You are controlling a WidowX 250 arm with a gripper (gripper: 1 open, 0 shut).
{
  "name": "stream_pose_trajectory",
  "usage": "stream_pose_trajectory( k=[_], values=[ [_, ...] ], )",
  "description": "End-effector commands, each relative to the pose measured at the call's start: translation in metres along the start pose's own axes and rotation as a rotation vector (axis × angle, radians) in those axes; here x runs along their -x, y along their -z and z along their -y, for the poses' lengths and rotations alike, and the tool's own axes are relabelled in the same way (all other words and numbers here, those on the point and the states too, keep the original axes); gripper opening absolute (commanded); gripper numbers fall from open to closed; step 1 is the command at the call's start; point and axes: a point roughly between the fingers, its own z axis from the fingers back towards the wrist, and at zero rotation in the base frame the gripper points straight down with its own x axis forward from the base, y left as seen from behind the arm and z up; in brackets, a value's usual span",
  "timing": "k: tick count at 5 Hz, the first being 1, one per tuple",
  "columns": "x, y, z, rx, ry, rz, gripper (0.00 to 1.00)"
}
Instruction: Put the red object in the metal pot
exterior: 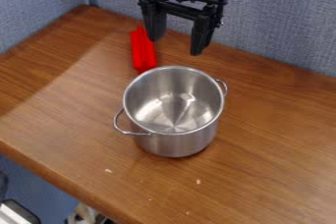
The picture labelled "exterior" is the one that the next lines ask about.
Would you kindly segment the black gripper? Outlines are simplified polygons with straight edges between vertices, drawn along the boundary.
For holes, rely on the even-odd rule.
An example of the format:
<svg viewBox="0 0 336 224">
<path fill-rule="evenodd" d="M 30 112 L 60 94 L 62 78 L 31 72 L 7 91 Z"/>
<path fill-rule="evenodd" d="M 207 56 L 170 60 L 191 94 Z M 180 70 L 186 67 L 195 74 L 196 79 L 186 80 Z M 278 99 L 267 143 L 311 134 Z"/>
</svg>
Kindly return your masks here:
<svg viewBox="0 0 336 224">
<path fill-rule="evenodd" d="M 167 30 L 167 12 L 159 6 L 170 0 L 146 0 L 140 3 L 147 36 L 152 42 L 158 41 Z M 227 0 L 175 0 L 183 2 L 202 2 L 207 5 L 202 10 L 190 12 L 192 27 L 191 54 L 199 56 L 211 44 L 214 30 L 222 26 L 223 8 Z"/>
</svg>

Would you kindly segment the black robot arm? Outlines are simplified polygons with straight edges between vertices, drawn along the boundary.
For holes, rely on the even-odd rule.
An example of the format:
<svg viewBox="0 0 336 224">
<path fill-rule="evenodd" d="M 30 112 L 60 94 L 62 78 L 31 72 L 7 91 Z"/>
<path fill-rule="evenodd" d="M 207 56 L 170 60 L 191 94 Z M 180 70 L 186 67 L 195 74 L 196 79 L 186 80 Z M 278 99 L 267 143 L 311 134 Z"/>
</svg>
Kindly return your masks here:
<svg viewBox="0 0 336 224">
<path fill-rule="evenodd" d="M 138 0 L 138 5 L 152 42 L 166 34 L 170 15 L 194 22 L 191 54 L 199 56 L 211 44 L 215 29 L 223 25 L 227 0 Z"/>
</svg>

